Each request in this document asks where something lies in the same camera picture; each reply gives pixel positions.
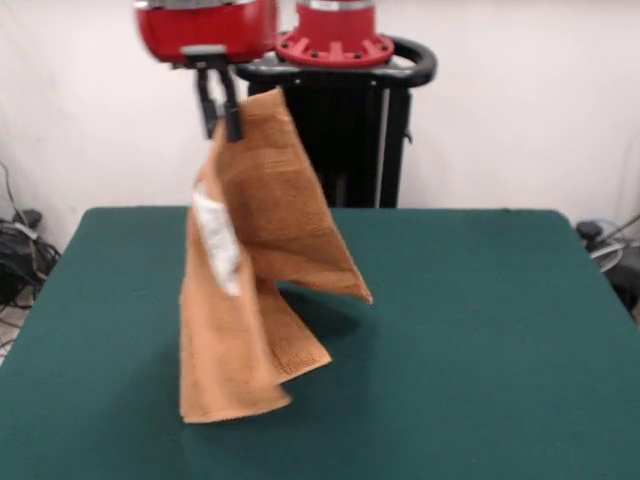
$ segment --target white tag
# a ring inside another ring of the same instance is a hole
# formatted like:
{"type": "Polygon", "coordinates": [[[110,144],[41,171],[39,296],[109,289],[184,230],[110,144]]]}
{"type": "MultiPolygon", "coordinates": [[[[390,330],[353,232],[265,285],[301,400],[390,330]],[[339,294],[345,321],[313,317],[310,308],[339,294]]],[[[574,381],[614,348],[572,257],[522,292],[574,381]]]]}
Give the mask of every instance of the white tag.
{"type": "Polygon", "coordinates": [[[218,285],[228,295],[240,295],[240,247],[227,208],[211,200],[199,184],[193,192],[193,211],[218,285]]]}

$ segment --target brown towel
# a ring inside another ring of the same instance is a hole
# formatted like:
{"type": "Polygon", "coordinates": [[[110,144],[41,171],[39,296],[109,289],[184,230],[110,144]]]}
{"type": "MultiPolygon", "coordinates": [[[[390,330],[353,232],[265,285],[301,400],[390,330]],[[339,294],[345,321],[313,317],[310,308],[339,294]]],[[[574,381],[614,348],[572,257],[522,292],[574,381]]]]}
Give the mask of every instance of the brown towel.
{"type": "Polygon", "coordinates": [[[279,384],[331,361],[276,282],[372,301],[282,92],[251,97],[241,114],[239,143],[228,143],[219,124],[189,213],[180,399],[187,423],[287,405],[279,384]]]}

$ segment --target black stand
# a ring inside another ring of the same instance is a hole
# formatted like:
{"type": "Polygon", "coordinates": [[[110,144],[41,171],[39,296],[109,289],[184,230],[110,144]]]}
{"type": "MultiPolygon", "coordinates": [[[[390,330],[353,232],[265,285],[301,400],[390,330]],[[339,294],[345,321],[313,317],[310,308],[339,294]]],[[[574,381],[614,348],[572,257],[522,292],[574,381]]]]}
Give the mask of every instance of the black stand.
{"type": "Polygon", "coordinates": [[[398,204],[410,89],[429,83],[437,62],[426,47],[393,40],[396,55],[414,66],[331,70],[277,57],[236,66],[237,75],[249,81],[249,95],[283,89],[330,206],[398,204]]]}

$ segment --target green tablecloth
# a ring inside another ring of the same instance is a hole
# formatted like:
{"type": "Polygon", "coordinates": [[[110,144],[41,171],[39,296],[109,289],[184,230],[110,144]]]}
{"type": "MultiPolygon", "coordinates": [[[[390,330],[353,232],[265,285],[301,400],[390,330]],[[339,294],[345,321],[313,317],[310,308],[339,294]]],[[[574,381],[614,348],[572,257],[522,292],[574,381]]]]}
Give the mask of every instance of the green tablecloth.
{"type": "Polygon", "coordinates": [[[186,426],[185,210],[89,212],[0,368],[0,477],[640,478],[640,338],[562,217],[335,218],[375,306],[289,291],[334,363],[186,426]]]}

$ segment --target white wall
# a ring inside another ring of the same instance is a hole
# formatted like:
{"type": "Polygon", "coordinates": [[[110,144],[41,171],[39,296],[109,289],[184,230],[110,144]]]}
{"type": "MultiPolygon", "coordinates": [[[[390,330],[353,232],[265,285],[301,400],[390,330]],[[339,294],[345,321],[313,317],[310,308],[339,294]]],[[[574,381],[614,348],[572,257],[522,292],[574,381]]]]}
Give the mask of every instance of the white wall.
{"type": "MultiPolygon", "coordinates": [[[[186,203],[205,158],[192,77],[147,55],[131,3],[0,0],[0,158],[60,245],[92,206],[186,203]]],[[[415,92],[403,206],[640,209],[640,2],[378,5],[380,30],[440,59],[415,92]]]]}

